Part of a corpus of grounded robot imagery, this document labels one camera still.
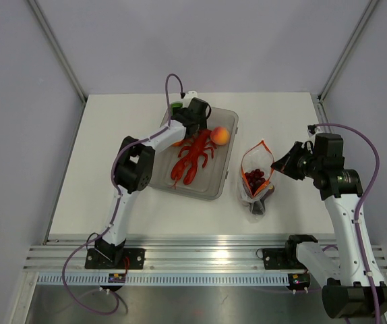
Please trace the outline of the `purple grape bunch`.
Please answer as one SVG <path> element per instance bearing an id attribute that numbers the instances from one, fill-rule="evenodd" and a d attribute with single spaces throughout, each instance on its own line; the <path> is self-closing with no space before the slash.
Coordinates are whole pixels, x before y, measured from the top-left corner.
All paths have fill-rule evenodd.
<path id="1" fill-rule="evenodd" d="M 250 198 L 267 199 L 275 191 L 269 174 L 259 168 L 245 172 L 243 181 L 247 185 L 247 194 Z"/>

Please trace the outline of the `clear zip top bag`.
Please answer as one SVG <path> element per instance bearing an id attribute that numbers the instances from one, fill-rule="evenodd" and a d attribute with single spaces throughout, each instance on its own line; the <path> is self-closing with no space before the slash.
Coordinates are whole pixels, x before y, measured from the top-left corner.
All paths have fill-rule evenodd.
<path id="1" fill-rule="evenodd" d="M 266 214 L 266 201 L 275 191 L 272 151 L 264 139 L 242 156 L 237 174 L 237 198 L 250 223 L 257 223 Z"/>

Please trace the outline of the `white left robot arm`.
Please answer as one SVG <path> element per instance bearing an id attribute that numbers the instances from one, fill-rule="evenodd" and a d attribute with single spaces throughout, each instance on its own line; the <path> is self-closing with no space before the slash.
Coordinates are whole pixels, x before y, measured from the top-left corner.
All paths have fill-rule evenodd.
<path id="1" fill-rule="evenodd" d="M 131 136 L 123 139 L 111 169 L 111 183 L 115 188 L 113 212 L 107 228 L 91 240 L 94 247 L 87 252 L 86 269 L 115 269 L 127 265 L 123 250 L 129 220 L 139 193 L 150 183 L 155 156 L 205 130 L 210 115 L 211 106 L 193 97 L 188 100 L 188 106 L 170 112 L 167 124 L 156 133 L 143 139 Z"/>

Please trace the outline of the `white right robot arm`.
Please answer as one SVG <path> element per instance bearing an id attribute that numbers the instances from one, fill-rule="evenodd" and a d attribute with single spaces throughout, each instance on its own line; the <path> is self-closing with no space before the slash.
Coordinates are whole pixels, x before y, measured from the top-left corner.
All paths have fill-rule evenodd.
<path id="1" fill-rule="evenodd" d="M 315 238 L 291 236 L 284 250 L 290 267 L 303 265 L 321 285 L 322 304 L 332 319 L 373 318 L 387 312 L 387 285 L 376 263 L 364 222 L 359 174 L 345 168 L 343 138 L 317 133 L 296 142 L 272 168 L 294 180 L 311 178 L 334 229 L 339 262 L 328 257 Z"/>

